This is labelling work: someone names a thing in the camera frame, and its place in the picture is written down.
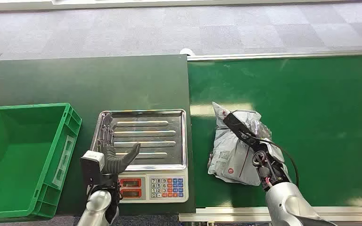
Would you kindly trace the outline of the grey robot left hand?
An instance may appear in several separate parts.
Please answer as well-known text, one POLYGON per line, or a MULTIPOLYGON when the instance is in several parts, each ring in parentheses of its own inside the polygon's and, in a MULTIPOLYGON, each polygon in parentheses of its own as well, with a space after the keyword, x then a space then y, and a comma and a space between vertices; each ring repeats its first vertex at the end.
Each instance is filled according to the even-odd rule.
POLYGON ((103 174, 118 175, 126 170, 140 153, 140 143, 135 143, 131 150, 124 156, 117 157, 114 147, 114 131, 116 124, 111 113, 103 114, 102 123, 96 141, 96 150, 103 153, 105 165, 103 174))

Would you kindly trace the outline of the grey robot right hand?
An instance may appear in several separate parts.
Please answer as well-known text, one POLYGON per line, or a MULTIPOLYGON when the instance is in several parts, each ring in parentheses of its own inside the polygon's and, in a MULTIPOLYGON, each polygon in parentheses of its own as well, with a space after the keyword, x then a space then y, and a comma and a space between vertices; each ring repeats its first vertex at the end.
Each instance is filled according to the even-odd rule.
POLYGON ((260 120, 251 119, 246 122, 249 130, 260 139, 272 139, 272 132, 260 120))

